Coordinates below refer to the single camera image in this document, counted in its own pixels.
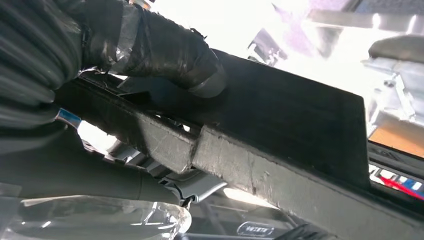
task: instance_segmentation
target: black cable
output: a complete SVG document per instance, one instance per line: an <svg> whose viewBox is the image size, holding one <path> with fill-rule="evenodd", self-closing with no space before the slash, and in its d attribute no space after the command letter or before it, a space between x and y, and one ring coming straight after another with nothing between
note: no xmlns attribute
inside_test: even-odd
<svg viewBox="0 0 424 240"><path fill-rule="evenodd" d="M0 32L0 128L52 123L53 90L81 69L79 25L53 0L2 0Z"/></svg>

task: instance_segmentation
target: clear plastic sheet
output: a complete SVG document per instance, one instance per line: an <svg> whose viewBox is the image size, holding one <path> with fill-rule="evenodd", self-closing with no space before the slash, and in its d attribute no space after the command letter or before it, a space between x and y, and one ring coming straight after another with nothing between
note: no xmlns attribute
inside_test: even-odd
<svg viewBox="0 0 424 240"><path fill-rule="evenodd" d="M85 195L0 200L14 206L0 222L7 223L1 240L168 240L192 221L185 208L162 202Z"/></svg>

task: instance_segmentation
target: gray plastic part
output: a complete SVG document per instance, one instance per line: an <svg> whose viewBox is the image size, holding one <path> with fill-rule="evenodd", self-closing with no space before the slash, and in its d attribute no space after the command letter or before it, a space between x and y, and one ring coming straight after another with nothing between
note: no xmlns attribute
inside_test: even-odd
<svg viewBox="0 0 424 240"><path fill-rule="evenodd" d="M198 204L214 192L227 185L222 179L201 172L189 180L175 183L181 191L182 197L194 197L193 203Z"/></svg>

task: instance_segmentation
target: red object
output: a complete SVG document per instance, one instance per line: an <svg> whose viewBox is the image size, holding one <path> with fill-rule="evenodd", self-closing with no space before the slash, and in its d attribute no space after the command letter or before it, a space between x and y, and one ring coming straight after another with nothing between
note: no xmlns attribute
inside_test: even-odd
<svg viewBox="0 0 424 240"><path fill-rule="evenodd" d="M417 199L421 199L424 200L424 197L422 197L421 195L417 194L415 191L405 187L402 184L399 184L391 179L385 178L383 176L380 176L380 179L383 181L384 185L386 185L387 187L390 188L397 188L399 191L408 194L409 196L415 197Z"/></svg>

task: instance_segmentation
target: logo badge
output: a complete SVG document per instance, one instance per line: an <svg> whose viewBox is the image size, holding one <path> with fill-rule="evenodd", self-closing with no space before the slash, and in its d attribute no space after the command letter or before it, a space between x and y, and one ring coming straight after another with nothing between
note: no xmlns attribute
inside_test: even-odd
<svg viewBox="0 0 424 240"><path fill-rule="evenodd" d="M266 237L273 232L273 226L253 221L247 221L237 228L237 234L241 236Z"/></svg>

